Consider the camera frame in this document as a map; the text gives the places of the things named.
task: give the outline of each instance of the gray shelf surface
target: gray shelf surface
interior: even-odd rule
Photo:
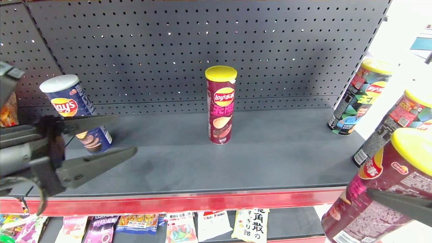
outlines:
[[[294,189],[346,185],[358,170],[350,157],[357,133],[326,126],[332,109],[235,112],[231,141],[208,139],[207,114],[120,116],[106,125],[114,147],[137,154],[59,197]],[[78,139],[66,158],[88,155]],[[36,196],[35,189],[29,196]]]
[[[228,211],[231,227],[234,227],[235,211]],[[51,218],[43,233],[40,243],[54,243],[63,224],[62,217]],[[280,240],[289,238],[303,238],[323,235],[320,219],[313,207],[304,208],[278,208],[271,209],[268,220],[267,240]],[[231,232],[220,235],[205,242],[241,242],[231,239]],[[155,242],[163,243],[166,237],[166,226],[159,226],[156,235],[135,235],[127,233],[115,233],[112,243],[128,242]]]

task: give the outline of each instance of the red lay's logo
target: red lay's logo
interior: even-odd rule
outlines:
[[[391,163],[391,167],[393,167],[395,170],[397,170],[402,175],[408,174],[408,167],[405,165],[400,165],[398,162]]]
[[[74,116],[78,111],[78,104],[73,99],[54,98],[51,100],[57,112],[65,117]]]
[[[383,89],[385,88],[386,85],[387,85],[387,82],[385,82],[385,81],[375,82],[375,83],[369,85],[369,87],[366,89],[365,93],[371,97],[378,97],[379,95],[381,95],[381,92],[383,91]]]
[[[234,89],[230,87],[221,88],[215,92],[213,100],[219,106],[227,106],[234,100]]]

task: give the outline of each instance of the white lid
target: white lid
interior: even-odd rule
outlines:
[[[78,76],[66,74],[48,79],[40,84],[39,89],[44,93],[53,93],[70,88],[78,82]]]

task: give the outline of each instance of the red shelf edge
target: red shelf edge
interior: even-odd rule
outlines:
[[[286,239],[286,240],[269,240],[271,243],[324,243],[326,237],[325,236],[314,236],[307,238],[295,238],[295,239]]]
[[[154,214],[181,211],[292,208],[333,203],[344,187],[258,190],[244,192],[166,194],[146,196],[50,198],[44,216]],[[25,198],[30,213],[39,199]],[[15,198],[0,199],[0,213],[22,214]]]

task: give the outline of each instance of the potato chip canister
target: potato chip canister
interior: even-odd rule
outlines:
[[[366,59],[354,75],[328,127],[336,134],[348,136],[381,95],[394,72],[394,66],[376,59]]]
[[[61,75],[39,86],[57,112],[64,116],[93,115],[95,107],[89,100],[76,75]],[[76,135],[89,153],[101,153],[111,148],[112,138],[105,126]]]
[[[398,128],[417,128],[431,131],[432,136],[432,93],[424,87],[408,88],[402,97],[387,112],[372,135],[354,153],[354,165],[360,167],[369,160]]]
[[[367,188],[432,198],[432,136],[399,128],[351,179],[321,223],[333,243],[377,242],[412,219],[371,200]]]
[[[206,70],[209,138],[215,144],[226,144],[231,139],[236,77],[237,71],[228,66]]]

